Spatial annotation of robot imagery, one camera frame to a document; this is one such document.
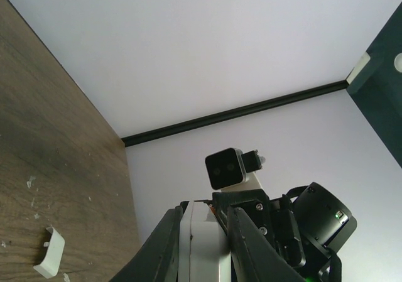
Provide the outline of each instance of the green light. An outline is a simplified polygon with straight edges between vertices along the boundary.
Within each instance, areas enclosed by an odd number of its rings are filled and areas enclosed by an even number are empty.
[[[318,282],[316,279],[314,279],[313,277],[307,278],[306,282]]]

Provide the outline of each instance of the white paint chip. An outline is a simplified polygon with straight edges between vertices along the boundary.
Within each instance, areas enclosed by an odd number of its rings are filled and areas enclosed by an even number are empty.
[[[31,176],[30,176],[30,180],[28,180],[28,181],[26,182],[26,186],[28,187],[28,189],[31,188],[32,182],[33,182],[34,180],[36,180],[36,177],[31,175]]]
[[[70,282],[70,278],[68,277],[68,274],[63,274],[64,276],[64,282]]]

